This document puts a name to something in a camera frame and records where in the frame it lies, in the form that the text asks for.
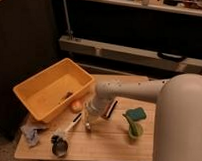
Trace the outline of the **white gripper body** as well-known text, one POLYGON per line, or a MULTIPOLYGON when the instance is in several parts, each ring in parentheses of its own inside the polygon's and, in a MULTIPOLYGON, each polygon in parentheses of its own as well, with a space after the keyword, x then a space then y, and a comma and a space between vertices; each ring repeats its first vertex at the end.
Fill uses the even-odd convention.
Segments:
POLYGON ((85 125, 91 126, 106 110, 109 101, 105 98, 95 96, 86 103, 85 125))

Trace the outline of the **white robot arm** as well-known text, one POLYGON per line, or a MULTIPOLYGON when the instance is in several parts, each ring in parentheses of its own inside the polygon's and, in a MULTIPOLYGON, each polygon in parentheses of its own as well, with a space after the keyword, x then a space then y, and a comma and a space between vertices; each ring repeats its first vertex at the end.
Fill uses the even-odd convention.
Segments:
POLYGON ((156 105, 153 161, 202 161, 202 75, 135 83, 100 81, 86 108, 89 119, 101 116, 117 97, 156 105))

